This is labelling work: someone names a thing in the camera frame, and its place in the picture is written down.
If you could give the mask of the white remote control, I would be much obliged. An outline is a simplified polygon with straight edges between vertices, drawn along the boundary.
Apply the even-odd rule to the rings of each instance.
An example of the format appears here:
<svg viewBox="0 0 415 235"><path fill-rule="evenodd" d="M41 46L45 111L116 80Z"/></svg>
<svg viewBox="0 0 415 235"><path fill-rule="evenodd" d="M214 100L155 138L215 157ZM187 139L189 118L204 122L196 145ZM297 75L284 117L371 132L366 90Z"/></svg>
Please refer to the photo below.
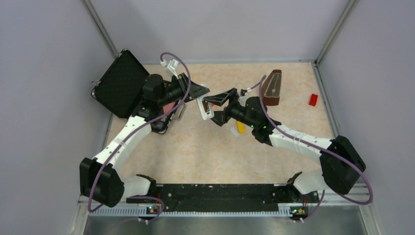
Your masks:
<svg viewBox="0 0 415 235"><path fill-rule="evenodd" d="M205 94L196 99L203 120L208 120L214 117L211 104L204 100L206 96L207 95Z"/></svg>

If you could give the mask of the white battery cover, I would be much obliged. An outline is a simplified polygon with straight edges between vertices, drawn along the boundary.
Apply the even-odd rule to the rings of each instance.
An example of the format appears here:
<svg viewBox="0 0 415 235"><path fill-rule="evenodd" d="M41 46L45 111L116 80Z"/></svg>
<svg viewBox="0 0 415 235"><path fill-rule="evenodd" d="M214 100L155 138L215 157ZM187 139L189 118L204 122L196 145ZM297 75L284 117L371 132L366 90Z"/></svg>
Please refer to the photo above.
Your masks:
<svg viewBox="0 0 415 235"><path fill-rule="evenodd" d="M230 131L232 132L232 134L235 136L235 137L239 137L240 136L240 133L234 128L234 127L231 127L230 128Z"/></svg>

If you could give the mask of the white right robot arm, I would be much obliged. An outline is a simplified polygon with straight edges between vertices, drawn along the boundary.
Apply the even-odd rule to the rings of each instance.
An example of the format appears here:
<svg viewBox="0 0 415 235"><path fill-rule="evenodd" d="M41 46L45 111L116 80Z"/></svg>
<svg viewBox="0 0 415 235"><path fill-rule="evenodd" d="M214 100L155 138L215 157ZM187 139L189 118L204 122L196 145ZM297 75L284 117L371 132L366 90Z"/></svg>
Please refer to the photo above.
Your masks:
<svg viewBox="0 0 415 235"><path fill-rule="evenodd" d="M318 138L284 126L268 116L258 96L249 97L241 104L237 89L233 88L206 96L203 101L216 106L228 103L223 110L214 112L215 124L223 126L234 119L250 126L258 142L292 150L319 164L318 169L297 173L289 179L292 185L287 188L287 196L294 202L301 201L310 192L325 189L346 195L366 170L366 164L349 139L341 135L333 140Z"/></svg>

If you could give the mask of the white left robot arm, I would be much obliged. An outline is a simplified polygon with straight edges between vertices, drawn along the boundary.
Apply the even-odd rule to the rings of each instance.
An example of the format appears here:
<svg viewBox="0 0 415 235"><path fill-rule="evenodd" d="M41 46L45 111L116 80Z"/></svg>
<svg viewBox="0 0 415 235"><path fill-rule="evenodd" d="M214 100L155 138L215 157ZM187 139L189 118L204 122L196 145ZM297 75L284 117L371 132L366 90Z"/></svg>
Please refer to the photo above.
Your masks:
<svg viewBox="0 0 415 235"><path fill-rule="evenodd" d="M145 78L139 91L140 100L125 126L101 152L80 164L80 191L88 198L88 210L112 208L122 199L135 196L144 202L154 201L157 196L154 179L142 174L122 179L120 171L145 137L152 132L167 131L180 105L200 101L209 91L184 73L172 76L170 82L158 74Z"/></svg>

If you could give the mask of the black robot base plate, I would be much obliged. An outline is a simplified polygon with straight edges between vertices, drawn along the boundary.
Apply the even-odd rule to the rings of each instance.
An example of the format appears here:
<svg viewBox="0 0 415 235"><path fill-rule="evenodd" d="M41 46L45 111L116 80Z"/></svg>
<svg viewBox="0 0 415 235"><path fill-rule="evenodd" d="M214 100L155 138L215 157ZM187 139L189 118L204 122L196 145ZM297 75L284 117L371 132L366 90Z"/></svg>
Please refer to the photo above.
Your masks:
<svg viewBox="0 0 415 235"><path fill-rule="evenodd" d="M283 203L317 203L317 192L302 195L292 185L163 184L149 192L166 212L276 212Z"/></svg>

